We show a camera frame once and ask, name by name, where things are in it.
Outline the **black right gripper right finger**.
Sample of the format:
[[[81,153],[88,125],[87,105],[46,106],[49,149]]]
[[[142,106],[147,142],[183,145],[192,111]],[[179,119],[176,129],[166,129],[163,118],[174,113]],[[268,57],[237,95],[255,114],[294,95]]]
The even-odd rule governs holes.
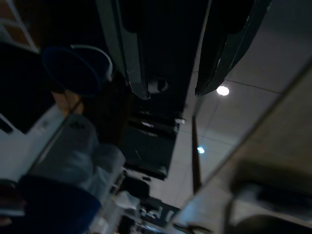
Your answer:
[[[248,51],[271,1],[213,0],[201,45],[196,96],[216,90]]]

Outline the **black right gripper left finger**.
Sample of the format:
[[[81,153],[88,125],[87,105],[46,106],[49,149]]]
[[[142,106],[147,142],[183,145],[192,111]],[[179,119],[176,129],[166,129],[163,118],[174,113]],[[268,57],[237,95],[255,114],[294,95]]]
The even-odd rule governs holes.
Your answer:
[[[116,68],[128,79],[136,96],[149,99],[140,63],[137,34],[124,28],[119,1],[97,0],[96,4],[106,45]]]

